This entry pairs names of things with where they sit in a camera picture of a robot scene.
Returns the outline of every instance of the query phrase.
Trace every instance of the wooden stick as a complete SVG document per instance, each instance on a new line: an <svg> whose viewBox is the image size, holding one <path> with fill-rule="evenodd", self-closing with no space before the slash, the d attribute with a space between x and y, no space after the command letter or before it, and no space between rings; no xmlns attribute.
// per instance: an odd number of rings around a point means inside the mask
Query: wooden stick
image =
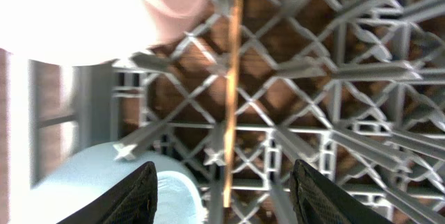
<svg viewBox="0 0 445 224"><path fill-rule="evenodd" d="M225 178L224 178L224 207L230 207L232 170L234 166L234 144L236 139L236 108L238 107L238 75L239 56L238 51L241 43L241 20L243 17L243 0L234 0L232 16L229 25L229 48L230 62L227 73L226 91L226 121L227 128L224 134L224 155L225 155Z"/></svg>

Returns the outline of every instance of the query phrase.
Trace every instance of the wire rack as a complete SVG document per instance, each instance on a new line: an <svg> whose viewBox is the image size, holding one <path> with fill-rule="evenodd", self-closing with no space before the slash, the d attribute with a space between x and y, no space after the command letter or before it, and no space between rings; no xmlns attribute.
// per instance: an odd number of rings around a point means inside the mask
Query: wire rack
<svg viewBox="0 0 445 224"><path fill-rule="evenodd" d="M240 78L236 114L254 112L261 123L237 125L238 136L256 140L236 144L225 217L224 109L203 106L200 95L225 79L227 52L202 39L229 20L231 0L210 0L211 15L166 57L147 50L114 64L111 129L118 156L133 159L149 147L180 160L197 177L209 223L292 223L274 208L293 213L286 192L296 159L391 221L403 213L418 223L443 223L437 212L445 207L445 42L422 25L445 14L445 0L317 0L329 15L318 14L313 1L257 0L264 3L257 20L245 9L240 56L254 51L271 74L254 88ZM291 32L282 32L280 44L264 40L282 25ZM285 45L302 46L289 55ZM172 66L194 56L208 73L192 85ZM278 83L292 105L276 118L261 100ZM154 102L160 90L174 104L162 112ZM125 137L123 98L139 102L139 129ZM191 111L201 120L190 120ZM200 139L190 141L193 134Z"/></svg>

